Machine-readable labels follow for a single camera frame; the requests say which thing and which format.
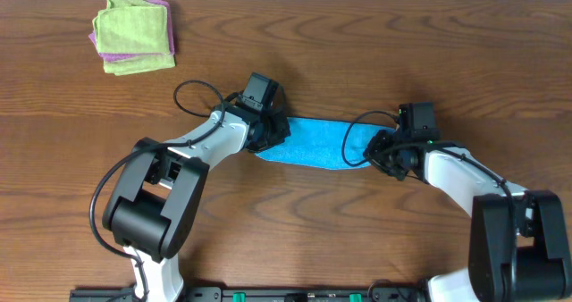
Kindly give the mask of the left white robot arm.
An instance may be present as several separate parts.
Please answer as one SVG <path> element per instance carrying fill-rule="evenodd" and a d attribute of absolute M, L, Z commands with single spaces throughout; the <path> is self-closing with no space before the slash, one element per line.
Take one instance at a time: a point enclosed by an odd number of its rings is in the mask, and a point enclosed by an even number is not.
<path fill-rule="evenodd" d="M 290 135 L 285 112 L 215 108 L 191 132 L 164 143 L 141 139 L 114 169 L 121 175 L 102 224 L 132 262 L 139 301 L 175 301 L 184 288 L 178 253 L 195 220 L 210 170 L 243 149 L 261 152 Z"/>

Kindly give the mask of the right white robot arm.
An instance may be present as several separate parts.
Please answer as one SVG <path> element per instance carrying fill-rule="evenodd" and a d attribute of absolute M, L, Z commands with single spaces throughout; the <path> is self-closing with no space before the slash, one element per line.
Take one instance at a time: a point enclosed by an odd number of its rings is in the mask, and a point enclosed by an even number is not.
<path fill-rule="evenodd" d="M 559 197 L 529 190 L 480 164 L 452 141 L 405 138 L 379 131 L 364 157 L 403 180 L 413 172 L 443 191 L 471 217 L 468 282 L 450 273 L 430 280 L 432 298 L 479 301 L 569 298 L 571 252 Z"/>

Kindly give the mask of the blue microfiber cloth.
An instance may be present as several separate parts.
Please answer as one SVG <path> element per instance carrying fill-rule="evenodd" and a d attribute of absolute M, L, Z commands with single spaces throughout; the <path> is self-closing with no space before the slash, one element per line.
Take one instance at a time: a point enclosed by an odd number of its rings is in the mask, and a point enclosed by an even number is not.
<path fill-rule="evenodd" d="M 289 117 L 291 135 L 285 141 L 257 157 L 269 162 L 295 164 L 325 170 L 349 170 L 341 156 L 341 146 L 349 122 Z M 367 144 L 379 130 L 393 128 L 369 123 L 356 123 L 346 139 L 345 157 L 350 163 L 364 160 Z"/>

